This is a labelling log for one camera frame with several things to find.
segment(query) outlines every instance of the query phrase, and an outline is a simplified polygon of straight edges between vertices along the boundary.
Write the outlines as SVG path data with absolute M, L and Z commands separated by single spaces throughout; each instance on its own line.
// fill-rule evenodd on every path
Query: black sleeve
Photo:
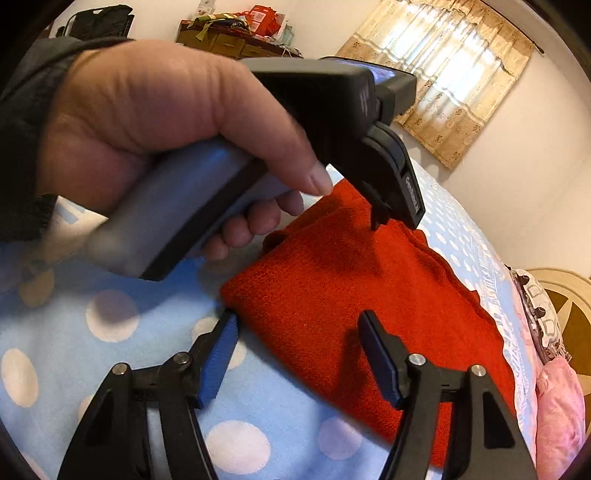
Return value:
M 51 101 L 75 58 L 126 38 L 37 40 L 0 96 L 0 241 L 38 238 L 56 197 L 35 198 L 35 168 Z

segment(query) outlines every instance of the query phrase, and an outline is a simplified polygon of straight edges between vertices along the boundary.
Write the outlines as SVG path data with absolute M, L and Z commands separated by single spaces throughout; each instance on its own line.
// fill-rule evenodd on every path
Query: pink pillow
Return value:
M 537 380 L 536 470 L 540 480 L 558 480 L 585 441 L 585 403 L 577 374 L 558 356 Z

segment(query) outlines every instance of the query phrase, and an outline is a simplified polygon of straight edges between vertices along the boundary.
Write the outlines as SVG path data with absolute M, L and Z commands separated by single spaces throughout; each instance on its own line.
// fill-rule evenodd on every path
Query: round headboard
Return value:
M 530 268 L 558 314 L 564 345 L 573 356 L 585 395 L 587 435 L 591 433 L 591 281 L 569 270 Z

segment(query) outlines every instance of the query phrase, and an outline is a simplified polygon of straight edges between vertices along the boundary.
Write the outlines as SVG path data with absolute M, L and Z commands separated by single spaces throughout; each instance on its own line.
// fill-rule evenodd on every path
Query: blue bedding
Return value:
M 512 283 L 462 207 L 416 163 L 427 206 L 420 228 L 497 322 L 516 382 L 515 407 L 535 442 L 535 379 Z M 329 168 L 335 181 L 340 175 Z M 316 199 L 306 198 L 307 206 Z M 70 439 L 109 368 L 164 362 L 213 328 L 219 288 L 255 261 L 262 238 L 215 264 L 185 260 L 163 282 L 117 277 L 81 247 L 100 217 L 59 200 L 45 238 L 0 247 L 0 415 L 42 480 L 55 479 Z M 222 480 L 375 480 L 389 446 L 319 401 L 244 331 L 217 399 L 198 412 Z M 149 412 L 156 478 L 170 478 L 159 418 Z M 428 478 L 439 478 L 432 470 Z

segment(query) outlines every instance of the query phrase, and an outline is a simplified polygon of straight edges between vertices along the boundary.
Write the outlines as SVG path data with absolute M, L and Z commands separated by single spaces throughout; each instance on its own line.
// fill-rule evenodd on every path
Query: drawer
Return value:
M 278 55 L 269 51 L 265 50 L 264 48 L 257 47 L 256 45 L 244 45 L 240 56 L 243 58 L 250 58 L 250 57 L 277 57 Z
M 231 37 L 230 35 L 220 33 L 213 43 L 211 52 L 227 57 L 239 57 L 240 51 L 245 43 L 246 40 L 244 38 Z
M 211 51 L 216 40 L 217 34 L 208 33 L 207 38 L 203 41 L 195 38 L 199 30 L 184 30 L 178 34 L 177 43 L 191 48 L 198 48 L 199 50 Z

